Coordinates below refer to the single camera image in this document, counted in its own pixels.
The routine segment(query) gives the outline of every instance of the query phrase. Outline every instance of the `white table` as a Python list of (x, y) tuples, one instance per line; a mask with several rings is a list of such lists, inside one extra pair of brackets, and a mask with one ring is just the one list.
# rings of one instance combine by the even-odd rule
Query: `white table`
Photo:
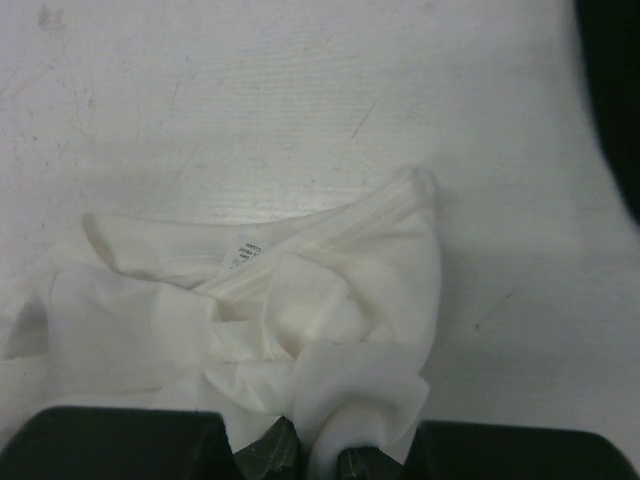
[(579, 78), (564, 0), (4, 1), (1, 289), (83, 212), (264, 221), (424, 161), (425, 415), (592, 430), (640, 467), (637, 232)]

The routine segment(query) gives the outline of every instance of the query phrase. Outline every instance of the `black object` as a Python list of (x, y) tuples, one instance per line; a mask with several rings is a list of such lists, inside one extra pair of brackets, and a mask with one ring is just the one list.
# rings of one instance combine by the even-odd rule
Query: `black object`
[(299, 451), (284, 418), (234, 458), (216, 413), (60, 407), (11, 439), (0, 479), (293, 480)]
[[(63, 407), (27, 422), (0, 453), (0, 480), (302, 480), (291, 422), (231, 454), (215, 413)], [(342, 452), (338, 480), (639, 480), (607, 440), (562, 430), (424, 422), (400, 465)]]
[(293, 424), (279, 418), (260, 440), (234, 455), (247, 480), (302, 478), (300, 440)]
[(600, 146), (640, 223), (640, 1), (576, 0)]
[(591, 433), (424, 422), (403, 467), (376, 449), (343, 452), (340, 480), (638, 480), (607, 440)]

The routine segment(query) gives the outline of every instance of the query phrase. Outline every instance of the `clothing label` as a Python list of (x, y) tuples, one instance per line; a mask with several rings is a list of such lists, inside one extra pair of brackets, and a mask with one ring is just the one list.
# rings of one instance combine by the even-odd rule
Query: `clothing label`
[(263, 253), (269, 245), (246, 235), (238, 235), (222, 260), (222, 270), (233, 270)]

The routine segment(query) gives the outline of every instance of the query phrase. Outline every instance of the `white fabric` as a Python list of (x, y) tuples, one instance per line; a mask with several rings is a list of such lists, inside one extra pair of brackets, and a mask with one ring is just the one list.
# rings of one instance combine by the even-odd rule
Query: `white fabric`
[[(238, 236), (270, 247), (225, 270)], [(215, 410), (234, 450), (285, 415), (322, 476), (347, 446), (396, 442), (425, 401), (440, 259), (421, 169), (268, 224), (87, 216), (45, 263), (6, 346), (46, 359), (44, 405)]]

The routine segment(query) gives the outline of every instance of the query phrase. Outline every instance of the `white t-shirt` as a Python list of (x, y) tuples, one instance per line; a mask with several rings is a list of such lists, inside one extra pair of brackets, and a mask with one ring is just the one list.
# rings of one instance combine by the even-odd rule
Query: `white t-shirt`
[(0, 366), (43, 359), (36, 409), (219, 411), (233, 450), (284, 415), (324, 476), (346, 447), (396, 442), (426, 399), (441, 282), (422, 169), (266, 224), (88, 215), (43, 265)]

